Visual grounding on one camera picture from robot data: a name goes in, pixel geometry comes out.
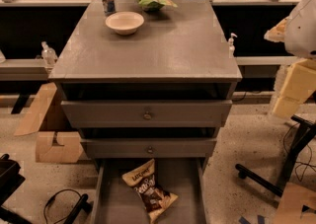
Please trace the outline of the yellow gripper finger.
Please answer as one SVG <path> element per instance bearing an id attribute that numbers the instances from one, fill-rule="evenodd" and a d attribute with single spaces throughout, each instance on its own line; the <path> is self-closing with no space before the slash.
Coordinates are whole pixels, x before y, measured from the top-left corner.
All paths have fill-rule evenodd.
<path id="1" fill-rule="evenodd" d="M 292 63 L 286 69 L 272 114 L 284 119 L 291 118 L 315 91 L 316 61 L 302 59 Z"/>
<path id="2" fill-rule="evenodd" d="M 273 28 L 266 31 L 266 33 L 264 34 L 264 39 L 272 42 L 284 42 L 286 23 L 287 18 L 284 18 Z"/>

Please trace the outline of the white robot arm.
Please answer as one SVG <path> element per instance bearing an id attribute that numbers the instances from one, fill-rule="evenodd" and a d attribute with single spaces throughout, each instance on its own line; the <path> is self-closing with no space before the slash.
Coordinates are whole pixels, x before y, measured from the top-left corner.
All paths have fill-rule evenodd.
<path id="1" fill-rule="evenodd" d="M 276 75 L 271 114 L 291 118 L 316 91 L 316 0 L 301 0 L 290 14 L 268 30 L 264 39 L 283 42 L 285 50 L 299 57 Z"/>

